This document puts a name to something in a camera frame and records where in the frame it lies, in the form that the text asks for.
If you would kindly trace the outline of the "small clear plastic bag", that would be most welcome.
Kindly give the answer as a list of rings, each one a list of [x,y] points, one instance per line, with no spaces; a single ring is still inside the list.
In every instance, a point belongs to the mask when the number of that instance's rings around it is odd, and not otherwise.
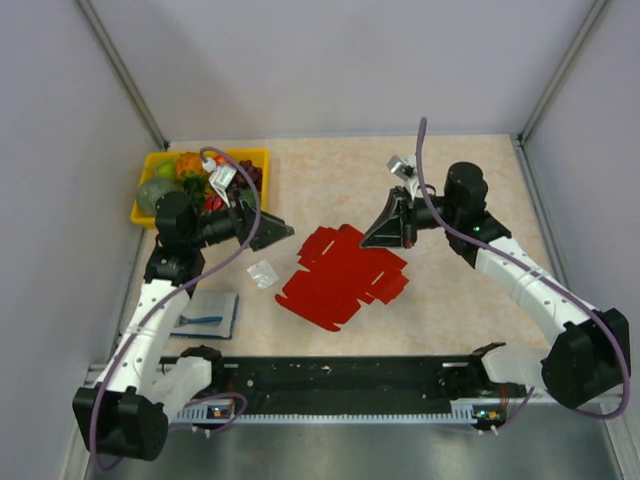
[[[259,289],[268,289],[279,280],[279,275],[267,260],[261,260],[247,269]]]

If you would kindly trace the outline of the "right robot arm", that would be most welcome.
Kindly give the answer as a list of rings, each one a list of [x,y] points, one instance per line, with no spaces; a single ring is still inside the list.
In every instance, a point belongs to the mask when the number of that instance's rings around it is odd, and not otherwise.
[[[474,393],[487,396],[502,383],[514,383],[541,388],[562,406],[577,409],[614,387],[630,392],[626,318],[576,298],[525,253],[487,210],[488,185],[477,165],[453,164],[443,195],[427,198],[419,195],[413,157],[394,156],[387,167],[403,183],[390,190],[361,247],[409,249],[419,231],[445,228],[451,249],[500,285],[549,343],[546,349],[497,343],[476,350],[480,362],[466,372]]]

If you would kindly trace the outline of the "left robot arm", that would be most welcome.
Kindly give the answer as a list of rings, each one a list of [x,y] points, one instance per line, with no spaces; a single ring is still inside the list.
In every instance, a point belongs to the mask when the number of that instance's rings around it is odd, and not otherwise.
[[[157,374],[172,330],[197,283],[210,274],[203,249],[235,239],[242,249],[259,251],[295,233],[242,198],[225,211],[200,216],[186,193],[173,191],[156,208],[156,244],[129,325],[94,385],[79,388],[72,401],[93,457],[156,459],[172,420],[192,399],[216,396],[226,387],[222,355],[210,347],[187,349],[168,374]]]

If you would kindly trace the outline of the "red paper box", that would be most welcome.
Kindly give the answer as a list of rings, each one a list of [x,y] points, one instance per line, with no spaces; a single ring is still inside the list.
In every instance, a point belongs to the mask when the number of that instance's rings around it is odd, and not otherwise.
[[[360,246],[364,234],[353,226],[319,227],[303,243],[296,271],[275,296],[283,308],[330,332],[363,303],[388,304],[409,283],[407,262],[387,249]]]

